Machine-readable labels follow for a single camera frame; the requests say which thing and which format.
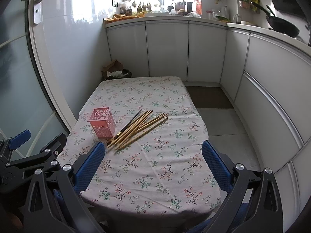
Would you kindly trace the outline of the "wooden chopstick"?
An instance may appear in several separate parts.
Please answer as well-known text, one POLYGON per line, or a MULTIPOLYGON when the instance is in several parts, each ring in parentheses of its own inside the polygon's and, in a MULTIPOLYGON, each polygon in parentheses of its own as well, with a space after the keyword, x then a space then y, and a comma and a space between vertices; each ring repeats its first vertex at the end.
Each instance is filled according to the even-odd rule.
POLYGON ((142 117, 140 117, 133 125, 129 127, 129 130, 121 136, 120 139, 115 143, 115 149, 119 149, 130 137, 132 137, 144 121, 152 114, 152 110, 147 111, 142 117))
POLYGON ((159 120, 161 120, 162 118, 166 117, 167 115, 168 115, 167 113, 162 113, 158 117, 155 117, 154 119, 152 119, 152 120, 150 120, 150 121, 148 121, 146 123, 143 123, 142 125, 140 125, 136 129, 134 129, 133 132, 130 133, 130 135, 134 135, 135 133, 144 130, 145 128, 149 127, 150 125, 153 125, 156 122, 158 122, 159 120))
POLYGON ((150 119, 151 114, 152 114, 152 111, 149 111, 147 114, 140 117, 133 125, 131 125, 129 127, 129 130, 126 131, 124 138, 128 139, 129 137, 133 136, 135 133, 142 131, 145 128, 149 127, 150 125, 156 123, 157 121, 159 121, 166 115, 166 113, 162 113, 150 119))
POLYGON ((134 142, 136 142, 137 140, 139 140, 141 137, 145 136, 146 134, 148 134, 149 132, 151 132, 152 130, 154 130, 155 128, 157 128, 158 126, 162 125, 163 123, 165 123, 168 120, 168 116, 162 118, 161 120, 159 120, 158 122, 156 122, 153 125, 150 125, 149 127, 145 128, 144 130, 135 133, 132 137, 130 137, 119 149, 116 150, 122 150, 126 147, 128 147, 129 145, 133 144, 134 142))
POLYGON ((139 116, 131 125, 115 140, 113 141, 108 148, 111 148, 113 145, 115 145, 121 138, 124 136, 127 136, 129 133, 131 133, 136 127, 139 127, 142 122, 145 121, 146 118, 148 118, 152 113, 152 110, 146 111, 144 114, 139 116))
POLYGON ((113 142, 111 142, 111 144, 109 144, 109 148, 111 148, 112 146, 118 144, 121 142, 122 139, 126 138, 128 135, 131 135, 136 129, 138 129, 141 125, 141 123, 143 123, 151 114, 152 114, 152 110, 148 110, 145 112, 145 114, 143 114, 141 117, 139 117, 133 124, 131 124, 122 134, 120 137, 118 137, 116 140, 114 140, 113 142))

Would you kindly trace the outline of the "black-tipped chopstick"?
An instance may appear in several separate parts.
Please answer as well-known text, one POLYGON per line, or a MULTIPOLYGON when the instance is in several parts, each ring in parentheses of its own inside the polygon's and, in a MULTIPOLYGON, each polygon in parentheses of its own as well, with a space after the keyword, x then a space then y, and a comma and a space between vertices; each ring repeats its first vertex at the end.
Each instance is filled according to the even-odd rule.
POLYGON ((108 141, 107 146, 115 141, 131 125, 131 123, 138 117, 141 112, 142 110, 140 110, 110 141, 108 141))

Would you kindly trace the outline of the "pink perforated utensil holder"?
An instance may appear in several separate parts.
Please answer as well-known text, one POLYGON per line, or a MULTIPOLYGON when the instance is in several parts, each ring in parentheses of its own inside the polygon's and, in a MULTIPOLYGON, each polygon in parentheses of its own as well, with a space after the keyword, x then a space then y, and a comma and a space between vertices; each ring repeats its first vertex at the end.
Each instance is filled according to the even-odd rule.
POLYGON ((98 138, 113 138, 115 122, 110 107, 94 108, 88 122, 98 138))

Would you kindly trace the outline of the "brown cardboard box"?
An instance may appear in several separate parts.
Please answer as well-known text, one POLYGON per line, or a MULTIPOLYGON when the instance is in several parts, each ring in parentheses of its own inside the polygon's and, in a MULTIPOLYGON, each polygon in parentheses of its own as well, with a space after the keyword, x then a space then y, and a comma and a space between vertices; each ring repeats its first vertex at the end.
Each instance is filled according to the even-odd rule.
POLYGON ((131 78, 132 73, 123 67, 123 64, 116 59, 101 69, 102 81, 113 79, 131 78))

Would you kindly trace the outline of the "black wok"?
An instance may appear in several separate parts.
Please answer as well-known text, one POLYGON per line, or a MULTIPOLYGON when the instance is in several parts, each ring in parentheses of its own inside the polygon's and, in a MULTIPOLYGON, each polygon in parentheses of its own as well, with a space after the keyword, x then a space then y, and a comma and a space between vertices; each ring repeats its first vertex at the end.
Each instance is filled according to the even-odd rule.
POLYGON ((266 5, 266 7, 268 8, 268 10, 266 10, 255 2, 250 2, 250 4, 262 10, 266 14, 266 21, 274 31, 286 34, 292 38, 296 38, 299 35, 300 30, 294 24, 283 18, 277 17, 268 5, 266 5))

